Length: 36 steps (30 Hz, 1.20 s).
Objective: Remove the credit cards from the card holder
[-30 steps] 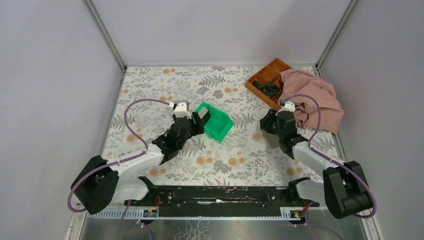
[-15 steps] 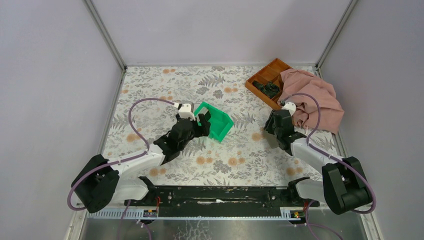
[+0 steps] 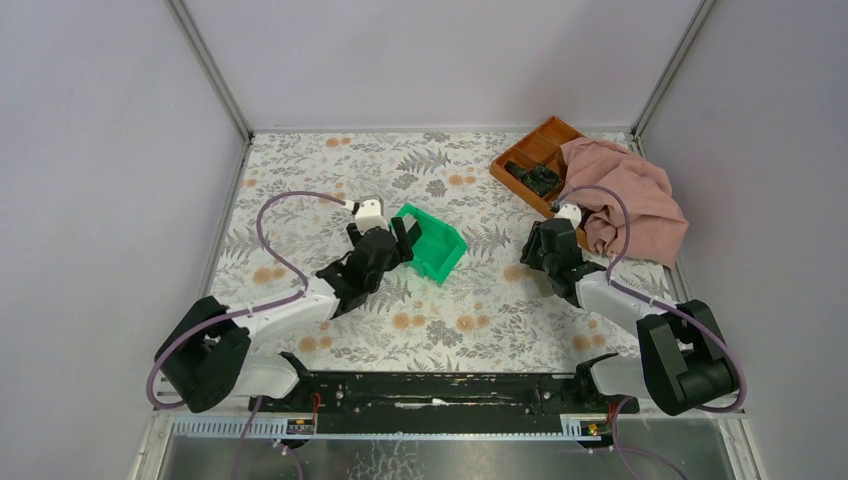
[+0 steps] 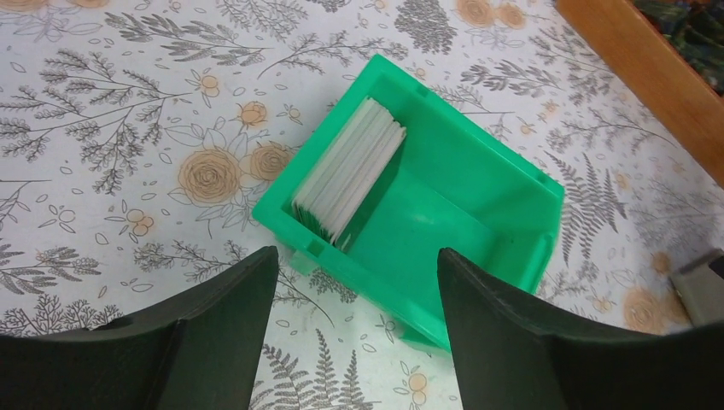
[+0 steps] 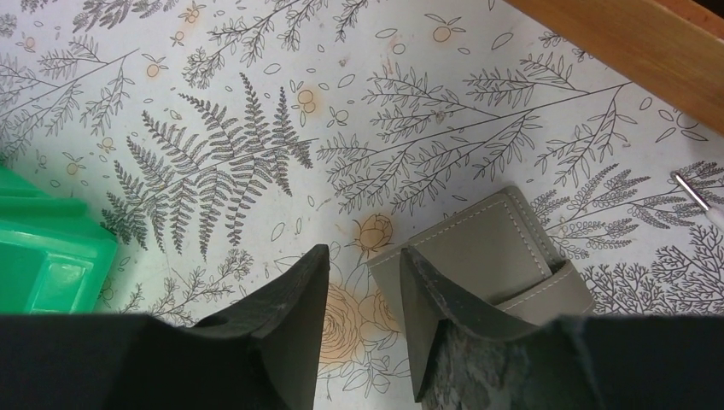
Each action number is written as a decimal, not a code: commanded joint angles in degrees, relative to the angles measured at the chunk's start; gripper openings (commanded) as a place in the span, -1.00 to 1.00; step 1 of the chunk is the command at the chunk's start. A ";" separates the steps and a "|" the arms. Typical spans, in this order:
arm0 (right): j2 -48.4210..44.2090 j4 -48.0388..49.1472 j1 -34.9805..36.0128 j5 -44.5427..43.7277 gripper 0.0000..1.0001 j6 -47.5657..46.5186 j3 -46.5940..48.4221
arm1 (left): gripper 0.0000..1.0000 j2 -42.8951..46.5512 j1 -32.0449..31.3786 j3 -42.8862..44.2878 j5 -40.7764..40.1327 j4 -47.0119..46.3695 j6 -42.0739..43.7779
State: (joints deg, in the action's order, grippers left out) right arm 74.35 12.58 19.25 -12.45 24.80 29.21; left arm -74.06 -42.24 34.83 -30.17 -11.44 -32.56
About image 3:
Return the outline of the green plastic bin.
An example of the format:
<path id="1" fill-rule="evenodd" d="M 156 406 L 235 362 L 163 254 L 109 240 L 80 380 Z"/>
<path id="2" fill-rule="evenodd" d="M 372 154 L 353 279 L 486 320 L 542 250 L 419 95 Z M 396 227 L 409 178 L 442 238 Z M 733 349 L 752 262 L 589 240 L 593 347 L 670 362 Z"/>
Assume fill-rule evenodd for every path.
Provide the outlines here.
<path id="1" fill-rule="evenodd" d="M 414 258 L 408 265 L 421 277 L 443 285 L 467 251 L 467 243 L 452 226 L 426 211 L 404 204 L 397 212 L 409 232 Z"/>

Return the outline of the grey leather card holder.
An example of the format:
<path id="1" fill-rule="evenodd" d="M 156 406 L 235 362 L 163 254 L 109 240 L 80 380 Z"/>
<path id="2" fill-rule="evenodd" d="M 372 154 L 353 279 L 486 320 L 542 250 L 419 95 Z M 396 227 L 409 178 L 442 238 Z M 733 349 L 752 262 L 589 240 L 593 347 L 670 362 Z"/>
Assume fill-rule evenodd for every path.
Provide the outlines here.
<path id="1" fill-rule="evenodd" d="M 551 278 L 542 271 L 532 271 L 530 277 L 535 282 L 541 297 L 563 297 L 563 288 L 561 282 L 557 278 Z"/>

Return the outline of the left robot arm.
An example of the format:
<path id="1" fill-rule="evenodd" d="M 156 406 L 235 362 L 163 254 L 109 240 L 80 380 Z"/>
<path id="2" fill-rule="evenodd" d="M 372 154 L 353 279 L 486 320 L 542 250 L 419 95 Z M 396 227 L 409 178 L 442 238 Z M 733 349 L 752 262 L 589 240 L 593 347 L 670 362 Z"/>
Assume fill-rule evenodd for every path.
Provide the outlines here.
<path id="1" fill-rule="evenodd" d="M 365 304 L 385 273 L 413 258 L 422 229 L 411 216 L 355 237 L 352 251 L 308 278 L 303 289 L 260 304 L 196 301 L 154 356 L 148 377 L 163 374 L 178 406 L 201 413 L 234 397 L 282 399 L 300 381 L 293 362 L 266 347 L 300 323 L 321 323 Z"/>

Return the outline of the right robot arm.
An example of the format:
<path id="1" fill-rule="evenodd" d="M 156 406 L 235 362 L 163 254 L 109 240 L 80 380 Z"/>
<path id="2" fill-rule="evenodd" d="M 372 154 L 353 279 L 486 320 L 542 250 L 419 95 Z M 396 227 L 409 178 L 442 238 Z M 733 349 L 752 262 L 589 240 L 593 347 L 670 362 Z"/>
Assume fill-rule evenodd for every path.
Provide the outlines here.
<path id="1" fill-rule="evenodd" d="M 730 394 L 737 397 L 727 410 L 744 401 L 744 375 L 704 302 L 670 305 L 612 279 L 606 267 L 584 259 L 575 227 L 563 218 L 535 222 L 520 261 L 542 273 L 556 296 L 638 340 L 635 357 L 605 354 L 576 367 L 584 396 L 650 399 L 671 416 L 691 409 L 719 413 L 717 400 Z"/>

